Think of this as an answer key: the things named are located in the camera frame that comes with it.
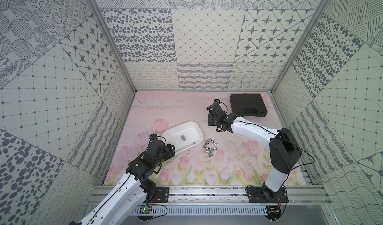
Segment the white plastic storage box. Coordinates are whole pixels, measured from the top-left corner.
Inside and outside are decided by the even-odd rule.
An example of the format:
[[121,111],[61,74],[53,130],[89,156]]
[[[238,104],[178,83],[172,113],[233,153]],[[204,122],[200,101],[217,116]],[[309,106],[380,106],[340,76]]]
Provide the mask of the white plastic storage box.
[[203,133],[199,125],[189,121],[165,131],[162,134],[168,144],[174,145],[175,154],[183,153],[203,141]]

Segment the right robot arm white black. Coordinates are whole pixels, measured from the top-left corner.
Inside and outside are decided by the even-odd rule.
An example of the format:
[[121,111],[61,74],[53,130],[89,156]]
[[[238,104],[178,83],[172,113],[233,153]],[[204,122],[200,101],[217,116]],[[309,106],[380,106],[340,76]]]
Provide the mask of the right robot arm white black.
[[272,168],[262,184],[261,191],[265,195],[276,195],[281,191],[290,173],[300,166],[297,164],[303,153],[307,154],[315,163],[315,158],[298,146],[292,132],[287,128],[279,130],[267,128],[246,120],[235,113],[227,114],[220,106],[220,101],[215,100],[207,107],[207,112],[212,118],[217,132],[244,136],[253,142],[267,146],[270,152]]

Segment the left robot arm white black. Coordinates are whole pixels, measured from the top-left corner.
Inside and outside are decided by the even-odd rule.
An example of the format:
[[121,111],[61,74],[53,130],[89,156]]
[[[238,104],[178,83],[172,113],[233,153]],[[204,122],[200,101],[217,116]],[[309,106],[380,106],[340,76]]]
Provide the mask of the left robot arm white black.
[[156,184],[149,179],[156,168],[175,156],[175,147],[164,137],[152,138],[147,149],[131,161],[112,191],[81,221],[71,225],[120,225],[144,202],[155,197]]

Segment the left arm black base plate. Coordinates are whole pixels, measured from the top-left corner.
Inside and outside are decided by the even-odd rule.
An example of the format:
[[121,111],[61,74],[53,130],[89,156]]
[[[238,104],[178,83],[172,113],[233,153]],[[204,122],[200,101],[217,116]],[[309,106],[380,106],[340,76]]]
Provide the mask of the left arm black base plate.
[[150,189],[147,193],[146,203],[165,204],[169,200],[169,192],[169,187],[155,187]]

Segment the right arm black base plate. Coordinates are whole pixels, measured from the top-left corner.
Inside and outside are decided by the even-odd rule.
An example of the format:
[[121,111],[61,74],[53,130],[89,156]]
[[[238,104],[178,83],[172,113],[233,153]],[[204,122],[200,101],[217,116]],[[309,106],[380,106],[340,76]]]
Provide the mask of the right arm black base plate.
[[288,203],[289,199],[284,187],[281,187],[278,192],[273,192],[267,187],[247,186],[245,188],[248,200],[250,203]]

